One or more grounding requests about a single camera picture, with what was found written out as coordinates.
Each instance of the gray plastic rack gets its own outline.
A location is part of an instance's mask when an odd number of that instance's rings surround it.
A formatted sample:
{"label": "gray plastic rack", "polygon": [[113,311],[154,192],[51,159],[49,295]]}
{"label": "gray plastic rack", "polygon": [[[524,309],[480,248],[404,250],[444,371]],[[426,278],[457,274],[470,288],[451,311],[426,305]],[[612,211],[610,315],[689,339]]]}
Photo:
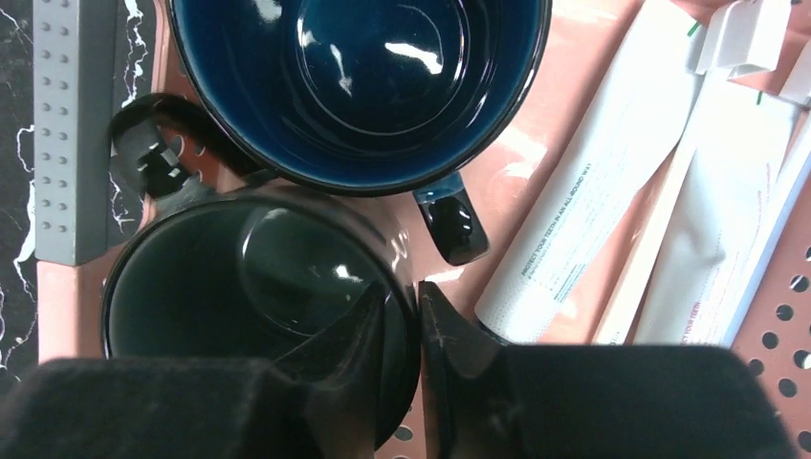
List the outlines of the gray plastic rack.
{"label": "gray plastic rack", "polygon": [[33,0],[36,257],[107,251],[114,0]]}

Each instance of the mug handle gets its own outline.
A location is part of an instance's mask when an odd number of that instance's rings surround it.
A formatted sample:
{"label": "mug handle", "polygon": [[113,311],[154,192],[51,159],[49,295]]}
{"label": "mug handle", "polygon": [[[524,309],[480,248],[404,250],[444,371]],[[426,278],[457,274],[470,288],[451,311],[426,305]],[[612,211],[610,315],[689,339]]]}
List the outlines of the mug handle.
{"label": "mug handle", "polygon": [[458,171],[414,190],[413,195],[436,248],[449,264],[465,265],[490,249]]}

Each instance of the mug rim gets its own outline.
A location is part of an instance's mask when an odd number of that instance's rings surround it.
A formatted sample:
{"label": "mug rim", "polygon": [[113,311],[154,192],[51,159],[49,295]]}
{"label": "mug rim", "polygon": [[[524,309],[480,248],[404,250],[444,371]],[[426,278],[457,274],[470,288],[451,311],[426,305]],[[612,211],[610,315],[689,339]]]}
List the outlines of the mug rim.
{"label": "mug rim", "polygon": [[308,177],[306,174],[301,174],[288,167],[285,167],[279,162],[274,161],[268,155],[261,154],[257,148],[246,142],[245,139],[236,132],[237,129],[235,129],[225,120],[225,117],[220,110],[216,109],[209,97],[203,94],[203,92],[199,89],[200,84],[198,78],[189,65],[186,46],[184,45],[182,37],[178,33],[180,26],[178,24],[177,9],[175,8],[176,1],[177,0],[168,1],[168,12],[172,36],[174,37],[174,41],[178,48],[178,56],[181,59],[183,66],[186,68],[186,77],[191,83],[190,86],[192,91],[194,91],[194,94],[200,100],[200,104],[203,105],[203,107],[210,113],[228,138],[234,142],[234,144],[239,146],[239,148],[254,162],[262,167],[272,170],[283,179],[329,194],[351,197],[379,197],[413,191],[415,189],[422,188],[423,186],[429,186],[449,176],[452,172],[461,169],[479,154],[484,152],[484,150],[486,150],[513,121],[515,115],[523,105],[527,94],[529,94],[530,89],[533,86],[537,76],[537,69],[540,66],[540,61],[543,58],[543,53],[546,49],[546,43],[549,38],[549,30],[552,25],[553,3],[553,0],[536,0],[540,4],[538,12],[539,18],[537,21],[536,39],[531,51],[529,62],[527,62],[525,65],[519,80],[519,84],[515,86],[513,94],[509,97],[506,107],[498,117],[498,120],[496,120],[496,122],[485,130],[481,139],[474,146],[468,148],[468,150],[464,153],[457,155],[453,161],[448,162],[448,164],[444,165],[443,167],[432,170],[415,179],[401,181],[397,184],[388,186],[346,186],[323,181],[314,177]]}
{"label": "mug rim", "polygon": [[[215,207],[215,206],[226,206],[228,204],[232,204],[238,201],[242,202],[255,202],[257,204],[263,203],[268,204],[269,202],[278,202],[281,205],[295,207],[296,211],[300,211],[305,213],[308,217],[314,218],[321,222],[322,224],[328,225],[334,230],[341,231],[341,233],[349,238],[353,243],[359,245],[360,247],[366,248],[363,241],[358,237],[353,231],[347,230],[346,228],[342,227],[341,225],[336,224],[333,220],[327,218],[324,215],[320,215],[317,212],[311,211],[310,209],[304,206],[296,206],[294,203],[285,202],[284,200],[275,200],[273,197],[270,196],[262,196],[262,195],[255,195],[255,194],[239,194],[236,191],[233,191],[228,194],[218,194],[211,198],[204,199],[202,201],[197,201],[191,203],[187,206],[182,208],[178,208],[176,210],[170,211],[165,215],[159,215],[156,219],[149,222],[144,228],[139,230],[133,237],[130,239],[123,247],[121,252],[116,257],[115,262],[113,263],[112,268],[110,269],[110,273],[107,275],[106,280],[101,289],[101,311],[99,314],[100,318],[100,340],[101,340],[101,349],[103,357],[106,360],[118,358],[112,349],[112,344],[110,340],[110,311],[113,307],[113,292],[116,290],[115,287],[118,285],[121,275],[126,268],[128,262],[132,259],[132,256],[135,252],[143,245],[143,243],[152,235],[156,230],[159,230],[163,225],[171,222],[177,217],[185,216],[190,213],[200,211],[204,208],[208,207]],[[375,449],[381,447],[392,435],[394,435],[395,430],[397,427],[400,426],[402,420],[406,417],[409,408],[411,407],[411,402],[414,397],[414,394],[417,391],[417,386],[419,385],[420,380],[420,372],[422,370],[422,318],[420,316],[420,305],[419,305],[419,298],[414,297],[413,301],[409,301],[407,295],[403,292],[403,289],[400,288],[400,282],[396,278],[395,274],[392,273],[390,270],[387,269],[387,264],[382,261],[382,259],[373,251],[368,250],[367,248],[364,249],[365,254],[371,259],[377,269],[381,272],[383,276],[385,276],[386,280],[388,281],[389,286],[394,286],[395,288],[391,289],[392,294],[398,297],[399,304],[403,305],[398,308],[403,316],[403,320],[405,323],[405,357],[404,357],[404,372],[402,375],[399,375],[401,379],[406,380],[405,387],[403,388],[402,392],[396,393],[396,397],[392,398],[396,402],[393,403],[393,407],[395,409],[387,410],[384,414],[386,422],[383,423],[381,426],[377,425],[377,414],[376,414],[376,428],[380,429],[380,432],[376,432],[375,438]],[[377,412],[380,412],[380,408],[382,404],[378,404]]]}

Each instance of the black mug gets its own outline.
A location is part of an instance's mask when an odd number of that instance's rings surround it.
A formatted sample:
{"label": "black mug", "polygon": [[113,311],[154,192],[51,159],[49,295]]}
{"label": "black mug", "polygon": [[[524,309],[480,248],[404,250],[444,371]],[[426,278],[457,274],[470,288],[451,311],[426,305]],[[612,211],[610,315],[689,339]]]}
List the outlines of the black mug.
{"label": "black mug", "polygon": [[550,0],[172,0],[192,87],[242,172],[329,194],[411,191],[451,265],[488,250],[458,169],[506,127]]}
{"label": "black mug", "polygon": [[[330,328],[364,303],[382,311],[381,370],[371,385],[379,387],[381,445],[405,417],[420,371],[406,232],[379,200],[268,183],[261,174],[217,194],[165,145],[153,122],[161,116],[141,120],[139,110],[162,107],[136,103],[112,125],[119,156],[139,171],[158,215],[107,278],[106,357],[282,361],[314,340],[323,347],[337,333]],[[292,372],[324,357],[299,359]]]}

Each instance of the black marble surface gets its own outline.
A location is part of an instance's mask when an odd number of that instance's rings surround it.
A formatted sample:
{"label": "black marble surface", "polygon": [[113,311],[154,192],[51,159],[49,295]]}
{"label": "black marble surface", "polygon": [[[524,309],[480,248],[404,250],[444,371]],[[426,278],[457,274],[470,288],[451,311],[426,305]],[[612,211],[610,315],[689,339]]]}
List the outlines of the black marble surface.
{"label": "black marble surface", "polygon": [[[0,2],[0,396],[37,361],[33,188],[33,1]],[[153,0],[120,0],[110,114],[151,88]],[[135,184],[110,170],[108,246],[125,242],[142,218]]]}

